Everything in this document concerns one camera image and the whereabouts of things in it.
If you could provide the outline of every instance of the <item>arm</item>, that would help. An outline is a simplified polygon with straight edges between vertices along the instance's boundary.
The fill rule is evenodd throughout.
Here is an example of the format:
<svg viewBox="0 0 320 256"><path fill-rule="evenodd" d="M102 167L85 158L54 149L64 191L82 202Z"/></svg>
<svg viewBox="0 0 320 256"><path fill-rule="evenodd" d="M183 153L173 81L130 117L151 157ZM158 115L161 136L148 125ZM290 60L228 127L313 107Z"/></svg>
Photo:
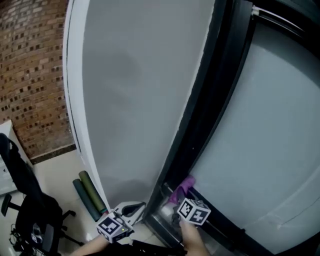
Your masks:
<svg viewBox="0 0 320 256"><path fill-rule="evenodd" d="M187 256L209 256L197 228L186 221L180 221L184 248Z"/></svg>
<svg viewBox="0 0 320 256"><path fill-rule="evenodd" d="M98 235L95 239L75 250L70 256L84 256L98 253L105 249L108 244L109 242L107 239L105 239L102 235Z"/></svg>

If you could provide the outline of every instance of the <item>black door frame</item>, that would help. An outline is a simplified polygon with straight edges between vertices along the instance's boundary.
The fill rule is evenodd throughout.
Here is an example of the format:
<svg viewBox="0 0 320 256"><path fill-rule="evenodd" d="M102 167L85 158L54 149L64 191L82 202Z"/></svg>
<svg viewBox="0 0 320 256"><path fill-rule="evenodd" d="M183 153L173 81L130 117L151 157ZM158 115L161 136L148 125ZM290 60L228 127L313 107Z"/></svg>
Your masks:
<svg viewBox="0 0 320 256"><path fill-rule="evenodd" d="M164 186L174 190L188 176L215 132L238 82L257 23L280 30L320 59L320 39L315 33L320 31L320 16L295 4L291 0L215 1L200 68L178 132L147 205L146 220L164 198ZM217 239L216 230L221 232L230 241L230 251L239 250L249 256L273 255L195 189L191 191L211 208L209 224L203 226L209 235ZM220 236L220 239L225 241L225 237Z"/></svg>

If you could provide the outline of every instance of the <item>brick wall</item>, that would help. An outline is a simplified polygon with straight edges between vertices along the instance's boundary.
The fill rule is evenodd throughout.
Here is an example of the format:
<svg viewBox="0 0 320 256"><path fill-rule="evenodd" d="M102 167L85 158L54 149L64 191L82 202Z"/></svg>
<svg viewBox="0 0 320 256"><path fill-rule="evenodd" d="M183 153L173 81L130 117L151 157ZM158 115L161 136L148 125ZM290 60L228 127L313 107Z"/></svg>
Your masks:
<svg viewBox="0 0 320 256"><path fill-rule="evenodd" d="M63 87L67 0L0 2L0 123L30 158L74 143Z"/></svg>

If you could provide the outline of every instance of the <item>purple cloth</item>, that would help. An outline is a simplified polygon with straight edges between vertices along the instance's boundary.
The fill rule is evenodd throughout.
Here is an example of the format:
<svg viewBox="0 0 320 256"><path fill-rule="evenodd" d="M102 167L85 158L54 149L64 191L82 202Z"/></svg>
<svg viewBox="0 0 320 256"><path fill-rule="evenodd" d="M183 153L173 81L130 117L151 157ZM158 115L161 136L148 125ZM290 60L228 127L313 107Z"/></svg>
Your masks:
<svg viewBox="0 0 320 256"><path fill-rule="evenodd" d="M184 194L186 195L188 190L193 187L193 185L196 183L196 179L189 175L186 177L181 184L175 189L175 191L172 193L170 196L168 202L173 203L173 204L178 204L178 198L177 198L177 191L179 188L183 189Z"/></svg>

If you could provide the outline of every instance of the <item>green yoga mat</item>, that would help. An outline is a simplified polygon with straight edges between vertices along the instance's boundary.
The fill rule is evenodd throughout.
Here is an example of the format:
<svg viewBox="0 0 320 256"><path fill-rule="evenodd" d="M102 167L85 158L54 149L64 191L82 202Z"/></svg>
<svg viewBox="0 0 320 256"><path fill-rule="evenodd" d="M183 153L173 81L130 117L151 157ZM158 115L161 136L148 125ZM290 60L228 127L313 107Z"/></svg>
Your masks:
<svg viewBox="0 0 320 256"><path fill-rule="evenodd" d="M100 213L104 213L107 211L107 207L104 203L104 201L102 201L100 195L98 194L98 191L96 190L92 180L90 179L89 174L83 170L81 172L79 172L79 177L82 181L82 184L86 190L86 192L88 193L89 197L91 198L91 201L93 202L95 208L100 212Z"/></svg>
<svg viewBox="0 0 320 256"><path fill-rule="evenodd" d="M91 202L91 199L90 199L89 195L87 194L85 187L82 184L81 180L77 178L72 183L73 183L76 191L78 192L84 206L86 207L88 212L91 214L94 221L97 222L101 217L101 213L98 212L98 210L96 209L94 204Z"/></svg>

